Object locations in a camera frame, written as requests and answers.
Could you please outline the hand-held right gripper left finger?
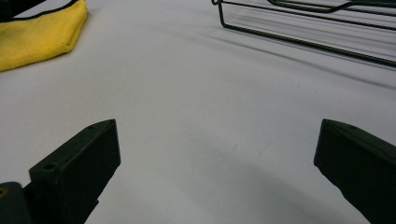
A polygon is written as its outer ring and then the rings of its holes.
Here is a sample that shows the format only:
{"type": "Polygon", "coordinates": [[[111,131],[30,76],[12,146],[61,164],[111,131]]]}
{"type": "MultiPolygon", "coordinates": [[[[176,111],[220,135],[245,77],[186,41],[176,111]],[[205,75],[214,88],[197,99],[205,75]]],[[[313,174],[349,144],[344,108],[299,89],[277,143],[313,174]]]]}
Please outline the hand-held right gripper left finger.
{"type": "Polygon", "coordinates": [[[35,224],[84,224],[120,166],[117,123],[94,123],[29,169],[35,224]]]}

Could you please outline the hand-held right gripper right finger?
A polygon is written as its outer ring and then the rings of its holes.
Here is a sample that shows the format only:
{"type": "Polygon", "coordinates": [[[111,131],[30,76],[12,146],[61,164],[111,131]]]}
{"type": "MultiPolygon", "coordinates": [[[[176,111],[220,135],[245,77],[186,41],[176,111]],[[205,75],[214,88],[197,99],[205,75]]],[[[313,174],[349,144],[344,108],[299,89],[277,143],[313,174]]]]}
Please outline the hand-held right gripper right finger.
{"type": "Polygon", "coordinates": [[[371,224],[396,224],[396,146],[325,119],[314,164],[371,224]]]}

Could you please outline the yellow microfibre cloth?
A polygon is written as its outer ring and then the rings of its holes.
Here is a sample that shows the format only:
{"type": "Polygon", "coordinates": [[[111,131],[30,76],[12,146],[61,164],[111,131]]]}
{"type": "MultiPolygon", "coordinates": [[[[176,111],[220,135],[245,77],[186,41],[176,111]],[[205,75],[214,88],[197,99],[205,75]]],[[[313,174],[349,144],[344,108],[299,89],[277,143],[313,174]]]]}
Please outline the yellow microfibre cloth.
{"type": "Polygon", "coordinates": [[[31,17],[0,21],[0,72],[72,51],[88,17],[85,0],[31,17]]]}

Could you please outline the black wire rack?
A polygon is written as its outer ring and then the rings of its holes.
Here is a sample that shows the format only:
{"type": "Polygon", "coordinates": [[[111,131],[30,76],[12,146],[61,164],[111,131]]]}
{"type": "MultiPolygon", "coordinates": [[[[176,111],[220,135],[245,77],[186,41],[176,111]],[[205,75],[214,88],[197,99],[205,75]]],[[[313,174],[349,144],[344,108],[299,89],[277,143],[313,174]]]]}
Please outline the black wire rack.
{"type": "Polygon", "coordinates": [[[223,10],[222,10],[223,4],[237,5],[237,6],[242,6],[242,7],[255,7],[255,6],[239,4],[239,3],[234,3],[234,2],[225,2],[224,0],[211,0],[211,3],[212,3],[212,5],[218,7],[220,24],[226,29],[230,29],[230,30],[237,31],[237,32],[242,32],[242,33],[249,34],[249,35],[256,35],[256,36],[260,36],[260,37],[271,38],[274,40],[286,42],[288,44],[298,45],[298,46],[302,46],[305,48],[310,48],[310,49],[320,50],[320,51],[324,51],[324,52],[328,52],[328,53],[332,53],[332,54],[336,54],[336,55],[341,55],[341,56],[345,56],[348,58],[365,61],[367,63],[375,63],[375,64],[379,64],[379,65],[384,65],[387,67],[396,68],[396,62],[392,61],[392,60],[378,58],[375,56],[370,56],[367,54],[362,54],[362,53],[358,53],[358,52],[350,51],[350,50],[346,50],[346,49],[339,49],[339,48],[334,48],[331,46],[321,45],[318,43],[309,42],[309,41],[305,41],[302,39],[296,39],[296,38],[292,38],[292,37],[288,37],[288,36],[284,36],[284,35],[270,34],[270,33],[262,32],[262,31],[257,31],[257,30],[252,30],[249,28],[244,28],[244,27],[240,27],[240,26],[234,26],[231,24],[227,24],[224,20],[224,15],[223,15],[223,10]]]}

